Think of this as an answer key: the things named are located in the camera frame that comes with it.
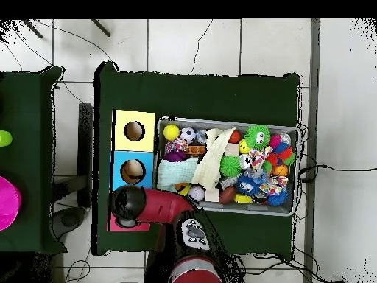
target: gray plastic bin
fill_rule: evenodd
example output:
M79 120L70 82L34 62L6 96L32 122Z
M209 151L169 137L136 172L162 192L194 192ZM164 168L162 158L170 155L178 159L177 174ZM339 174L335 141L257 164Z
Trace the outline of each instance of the gray plastic bin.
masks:
M241 137L246 133L246 130L253 126L254 124L245 123L235 123L235 122L216 122L211 120L201 120L201 119L184 119L163 117L157 123L158 128L158 152L157 157L155 157L155 168L159 161L163 158L165 152L165 137L163 136L163 129L168 124L175 124L180 129L184 127L192 127L195 130L207 130L211 128L219 128L220 130L226 130L235 127L241 134ZM271 134L275 133L287 133L291 137L291 146L296 156L300 155L301 150L301 133L296 127L285 127L285 126L271 126L267 125ZM296 197L297 197L297 187L298 187L298 170L299 170L300 160L296 157L296 162L289 167L289 182L286 189L289 193L288 200L282 206L269 206L256 203L229 203L220 204L213 202L202 201L199 203L207 211L215 212L233 212L239 214L264 214L273 216L291 216L295 213L297 208ZM153 185L156 187L157 184L157 173L156 170L153 171Z

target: pink bowl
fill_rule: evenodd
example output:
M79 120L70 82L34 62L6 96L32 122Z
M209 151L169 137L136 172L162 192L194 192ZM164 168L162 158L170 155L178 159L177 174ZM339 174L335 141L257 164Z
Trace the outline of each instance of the pink bowl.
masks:
M15 220L21 205L21 194L7 179L0 176L0 231Z

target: yellow box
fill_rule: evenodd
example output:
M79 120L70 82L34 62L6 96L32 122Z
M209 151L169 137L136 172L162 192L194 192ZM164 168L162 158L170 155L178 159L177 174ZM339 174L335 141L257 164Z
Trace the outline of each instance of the yellow box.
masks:
M137 122L142 128L142 137L132 141L126 137L126 125ZM115 151L153 152L155 136L155 114L136 111L115 111Z
M253 199L250 196L240 195L240 194L236 194L233 200L237 203L252 203L253 202Z

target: dark green tablecloth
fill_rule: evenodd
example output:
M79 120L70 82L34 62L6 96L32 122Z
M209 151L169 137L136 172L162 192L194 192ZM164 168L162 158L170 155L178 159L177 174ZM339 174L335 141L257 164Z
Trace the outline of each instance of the dark green tablecloth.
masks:
M108 212L110 131L113 109L155 112L156 119L176 116L230 122L295 126L296 74L284 77L183 76L122 73L103 63L94 75L94 227L93 248L113 251L150 251L158 225L148 232L106 231ZM292 218L257 214L209 212L230 253L291 253Z
M58 253L64 247L50 231L52 200L52 86L62 73L0 72L0 129L13 135L0 147L0 176L20 190L15 222L0 231L0 251Z

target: light blue cloth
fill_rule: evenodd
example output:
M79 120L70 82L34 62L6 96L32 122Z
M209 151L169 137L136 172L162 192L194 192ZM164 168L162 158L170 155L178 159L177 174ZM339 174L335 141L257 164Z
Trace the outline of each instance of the light blue cloth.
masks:
M160 161L158 166L157 189L177 192L175 184L190 183L197 168L197 158L185 161Z

